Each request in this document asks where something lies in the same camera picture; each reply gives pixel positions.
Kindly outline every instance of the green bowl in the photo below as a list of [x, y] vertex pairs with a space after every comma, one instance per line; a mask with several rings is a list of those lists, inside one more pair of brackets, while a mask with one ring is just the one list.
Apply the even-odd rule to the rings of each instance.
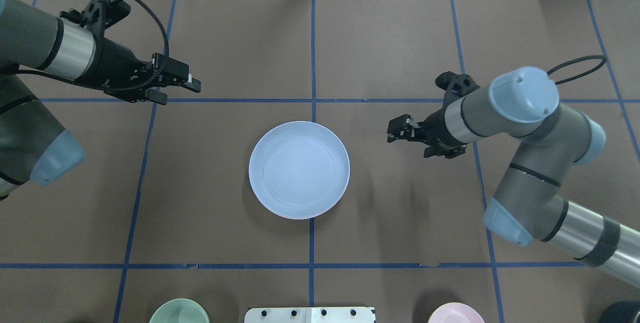
[[158, 308], [149, 323], [210, 323], [207, 312], [187, 298], [169, 300]]

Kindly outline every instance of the black cable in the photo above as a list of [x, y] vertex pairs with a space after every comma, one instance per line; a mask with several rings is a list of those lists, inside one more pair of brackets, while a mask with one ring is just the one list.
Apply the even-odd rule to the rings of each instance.
[[607, 57], [604, 55], [587, 55], [587, 56], [582, 56], [580, 58], [576, 58], [576, 59], [572, 59], [569, 61], [565, 61], [565, 63], [562, 64], [558, 64], [555, 67], [549, 69], [546, 72], [546, 75], [552, 75], [553, 73], [557, 72], [558, 70], [561, 70], [562, 68], [571, 66], [572, 64], [576, 64], [576, 63], [580, 63], [580, 62], [584, 62], [584, 61], [590, 61], [592, 59], [600, 59], [600, 63], [598, 63], [598, 65], [596, 65], [594, 68], [591, 68], [590, 70], [587, 70], [586, 72], [580, 73], [578, 75], [574, 75], [572, 77], [569, 77], [567, 79], [562, 79], [560, 81], [555, 82], [556, 86], [558, 84], [563, 84], [563, 83], [567, 83], [567, 82], [571, 82], [572, 80], [576, 80], [579, 78], [584, 77], [585, 75], [590, 75], [593, 72], [596, 72], [597, 70], [599, 70], [602, 66], [605, 65], [605, 63], [607, 63]]
[[[122, 1], [124, 1], [124, 0], [112, 0], [109, 3], [112, 4], [112, 5], [116, 5], [116, 4], [118, 4], [119, 2], [122, 2]], [[136, 84], [134, 86], [126, 86], [126, 87], [123, 87], [123, 88], [110, 88], [110, 87], [106, 87], [105, 88], [105, 87], [100, 87], [100, 86], [92, 86], [92, 85], [78, 83], [78, 82], [70, 80], [70, 79], [66, 79], [66, 78], [63, 78], [63, 77], [58, 77], [57, 75], [53, 75], [53, 74], [46, 73], [46, 72], [40, 72], [39, 70], [17, 69], [12, 73], [17, 74], [17, 75], [42, 76], [42, 77], [47, 77], [48, 79], [59, 80], [60, 82], [63, 82], [63, 83], [66, 83], [66, 84], [71, 84], [73, 86], [78, 86], [78, 87], [88, 88], [88, 89], [94, 89], [96, 91], [108, 91], [108, 92], [134, 91], [136, 89], [140, 89], [140, 88], [146, 86], [147, 84], [150, 84], [151, 81], [155, 80], [158, 77], [158, 75], [160, 75], [165, 70], [165, 67], [167, 66], [167, 61], [169, 61], [169, 38], [167, 38], [167, 31], [165, 30], [165, 26], [163, 26], [162, 22], [160, 22], [160, 19], [158, 18], [158, 16], [155, 13], [153, 13], [151, 8], [149, 8], [149, 6], [146, 5], [142, 0], [132, 0], [132, 1], [135, 1], [137, 4], [140, 5], [140, 7], [142, 7], [147, 13], [149, 13], [151, 18], [153, 18], [155, 23], [160, 28], [160, 32], [162, 33], [162, 40], [164, 41], [164, 55], [166, 56], [166, 58], [164, 59], [164, 61], [162, 61], [162, 63], [158, 67], [158, 70], [153, 72], [153, 74], [151, 74], [151, 77], [149, 77], [149, 79], [145, 80], [143, 83]]]

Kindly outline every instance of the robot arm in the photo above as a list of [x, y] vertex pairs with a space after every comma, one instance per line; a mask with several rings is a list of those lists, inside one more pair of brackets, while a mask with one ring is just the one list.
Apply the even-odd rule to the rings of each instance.
[[[154, 88], [178, 86], [195, 93], [201, 82], [189, 66], [164, 54], [141, 61], [105, 38], [105, 30], [126, 18], [124, 0], [91, 0], [82, 11], [55, 17], [18, 0], [0, 0], [0, 200], [29, 180], [46, 186], [78, 165], [85, 152], [16, 74], [31, 73], [97, 89], [121, 100], [167, 104]], [[19, 66], [35, 70], [20, 70]]]
[[447, 89], [444, 107], [420, 123], [409, 115], [391, 120], [387, 141], [421, 141], [430, 145], [425, 157], [454, 158], [484, 137], [505, 132], [519, 139], [482, 219], [485, 226], [519, 246], [548, 242], [640, 287], [640, 233], [558, 195], [569, 168], [603, 150], [599, 124], [561, 104], [555, 83], [539, 68], [514, 70], [483, 88], [450, 72], [436, 84]]

